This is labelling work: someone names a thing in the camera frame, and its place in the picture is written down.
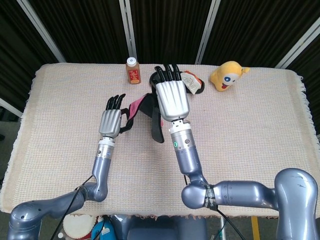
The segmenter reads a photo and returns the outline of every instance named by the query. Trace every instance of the bottle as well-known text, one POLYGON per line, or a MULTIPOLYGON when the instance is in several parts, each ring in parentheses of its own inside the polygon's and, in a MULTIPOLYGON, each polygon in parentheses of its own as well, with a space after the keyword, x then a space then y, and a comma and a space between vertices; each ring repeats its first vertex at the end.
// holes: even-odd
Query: bottle
POLYGON ((130 84, 141 83, 139 63, 134 57, 129 57, 126 60, 125 68, 128 74, 128 80, 130 84))

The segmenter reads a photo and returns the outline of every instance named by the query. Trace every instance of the black band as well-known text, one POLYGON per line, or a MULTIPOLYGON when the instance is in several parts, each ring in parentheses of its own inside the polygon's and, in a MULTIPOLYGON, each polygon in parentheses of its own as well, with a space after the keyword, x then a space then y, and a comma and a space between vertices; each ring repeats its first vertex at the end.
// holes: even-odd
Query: black band
POLYGON ((205 185, 205 198, 204 198, 204 204, 203 207, 217 211, 218 205, 216 204, 216 197, 214 192, 214 186, 213 185, 205 185))

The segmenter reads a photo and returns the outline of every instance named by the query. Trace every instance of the gray robot arm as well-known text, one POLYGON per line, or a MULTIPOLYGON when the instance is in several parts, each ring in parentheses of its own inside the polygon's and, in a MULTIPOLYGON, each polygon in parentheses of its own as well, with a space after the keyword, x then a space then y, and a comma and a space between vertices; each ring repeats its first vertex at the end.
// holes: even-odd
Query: gray robot arm
POLYGON ((319 240, 316 229, 318 186, 309 173, 296 168, 284 169, 276 175, 274 188, 256 181, 208 184, 190 123, 185 121, 189 114, 186 88, 179 79, 164 80, 159 76, 161 82, 155 88, 161 116, 171 122, 170 134, 179 169, 190 180, 181 193, 183 203, 191 209, 216 210, 218 205, 274 209, 279 211, 277 240, 319 240))
POLYGON ((87 182, 62 196, 47 199, 34 200, 19 204, 10 215, 8 240, 37 240, 39 238, 42 219, 44 216, 60 218, 67 211, 75 197, 68 214, 83 207, 85 201, 102 202, 108 194, 108 172, 115 146, 114 139, 118 136, 121 125, 122 112, 119 110, 121 101, 125 95, 109 99, 106 110, 102 114, 99 132, 102 139, 98 148, 92 168, 92 176, 95 182, 87 182))

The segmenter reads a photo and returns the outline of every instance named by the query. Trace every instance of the woven tablecloth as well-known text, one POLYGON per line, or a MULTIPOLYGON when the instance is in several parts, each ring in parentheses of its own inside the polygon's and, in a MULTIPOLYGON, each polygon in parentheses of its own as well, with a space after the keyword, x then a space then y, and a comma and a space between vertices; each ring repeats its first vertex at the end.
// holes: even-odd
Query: woven tablecloth
MULTIPOLYGON (((142 83, 128 83, 124 64, 58 63, 36 72, 21 128, 0 193, 0 208, 50 199, 71 192, 92 171, 99 126, 107 100, 126 93, 123 107, 151 92, 154 64, 140 65, 142 83)), ((300 168, 320 183, 319 142, 304 85, 295 72, 251 68, 225 92, 209 82, 216 66, 179 65, 205 82, 204 92, 188 94, 192 132, 210 184, 223 180, 259 181, 274 187, 284 168, 300 168)), ((188 209, 185 186, 170 124, 165 142, 151 137, 151 119, 138 113, 132 129, 116 138, 108 176, 108 196, 87 201, 78 214, 216 215, 188 209)), ((221 206, 228 216, 278 216, 271 209, 221 206)))

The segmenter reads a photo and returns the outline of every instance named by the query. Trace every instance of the yellow plush toy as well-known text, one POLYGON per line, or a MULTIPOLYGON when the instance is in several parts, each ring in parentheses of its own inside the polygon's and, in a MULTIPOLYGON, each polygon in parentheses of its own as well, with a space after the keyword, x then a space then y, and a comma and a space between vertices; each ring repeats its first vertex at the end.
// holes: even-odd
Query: yellow plush toy
POLYGON ((233 85, 242 73, 249 71, 249 67, 242 68, 236 61, 227 61, 211 74, 210 81, 219 92, 223 92, 233 85))

